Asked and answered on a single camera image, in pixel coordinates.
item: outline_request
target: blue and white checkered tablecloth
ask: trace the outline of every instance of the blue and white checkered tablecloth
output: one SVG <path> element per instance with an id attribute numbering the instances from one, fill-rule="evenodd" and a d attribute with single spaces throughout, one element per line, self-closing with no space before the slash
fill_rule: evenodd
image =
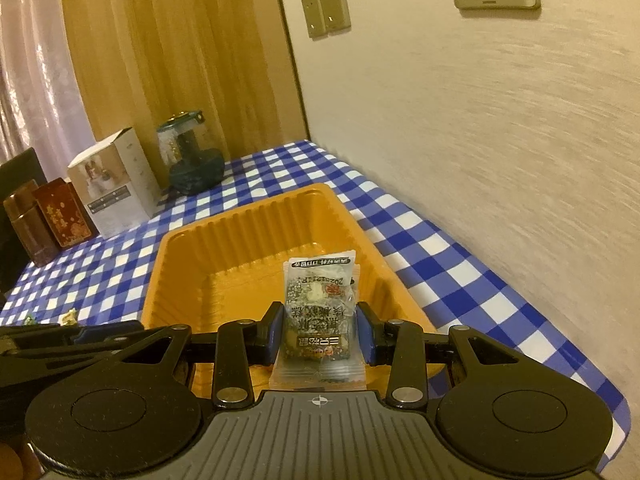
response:
<path id="1" fill-rule="evenodd" d="M 614 416 L 603 467 L 631 426 L 620 391 L 542 314 L 434 224 L 312 142 L 287 144 L 226 165 L 216 189 L 167 199 L 151 221 L 71 248 L 41 269 L 30 265 L 0 312 L 0 325 L 60 322 L 75 308 L 81 324 L 138 319 L 162 237 L 172 229 L 266 196 L 327 183 L 385 256 L 440 332 L 466 324 L 597 392 Z M 442 394 L 442 378 L 431 380 Z"/>

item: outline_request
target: crosshair marking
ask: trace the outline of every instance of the crosshair marking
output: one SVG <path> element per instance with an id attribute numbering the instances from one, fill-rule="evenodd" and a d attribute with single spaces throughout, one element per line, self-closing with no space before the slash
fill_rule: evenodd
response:
<path id="1" fill-rule="evenodd" d="M 322 395 L 318 395 L 317 397 L 311 399 L 309 402 L 314 403 L 318 408 L 322 408 L 326 403 L 331 401 L 326 397 L 323 397 Z"/>

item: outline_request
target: jar lid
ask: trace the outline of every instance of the jar lid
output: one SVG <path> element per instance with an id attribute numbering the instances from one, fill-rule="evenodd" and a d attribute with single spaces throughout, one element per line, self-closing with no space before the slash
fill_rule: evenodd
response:
<path id="1" fill-rule="evenodd" d="M 158 133 L 165 132 L 167 130 L 184 131 L 184 127 L 191 121 L 196 121 L 196 123 L 202 124 L 204 122 L 202 110 L 196 110 L 194 112 L 180 112 L 179 114 L 174 115 L 167 122 L 160 124 L 156 131 Z"/>
<path id="2" fill-rule="evenodd" d="M 36 189 L 38 184 L 35 180 L 31 180 L 16 189 L 2 202 L 9 220 L 17 220 L 35 205 L 36 199 L 33 192 Z"/>

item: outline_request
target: metal rivet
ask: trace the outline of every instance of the metal rivet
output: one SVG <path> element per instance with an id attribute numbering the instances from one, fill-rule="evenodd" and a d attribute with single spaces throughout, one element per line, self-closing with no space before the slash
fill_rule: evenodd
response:
<path id="1" fill-rule="evenodd" d="M 396 388 L 391 396 L 398 402 L 418 402 L 422 399 L 422 392 L 412 386 Z"/>
<path id="2" fill-rule="evenodd" d="M 236 386 L 230 386 L 228 388 L 222 388 L 218 393 L 216 393 L 216 397 L 219 398 L 222 402 L 241 402 L 248 397 L 248 393 L 242 388 L 238 388 Z"/>

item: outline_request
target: small figurine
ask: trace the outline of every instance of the small figurine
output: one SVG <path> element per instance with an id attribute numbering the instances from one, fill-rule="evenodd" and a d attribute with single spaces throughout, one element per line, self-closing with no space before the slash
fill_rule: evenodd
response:
<path id="1" fill-rule="evenodd" d="M 38 322 L 36 321 L 36 319 L 31 315 L 31 314 L 27 314 L 24 317 L 24 321 L 22 322 L 22 324 L 24 326 L 29 326 L 29 325 L 37 325 Z"/>
<path id="2" fill-rule="evenodd" d="M 62 316 L 62 326 L 73 326 L 78 324 L 78 311 L 72 308 Z"/>

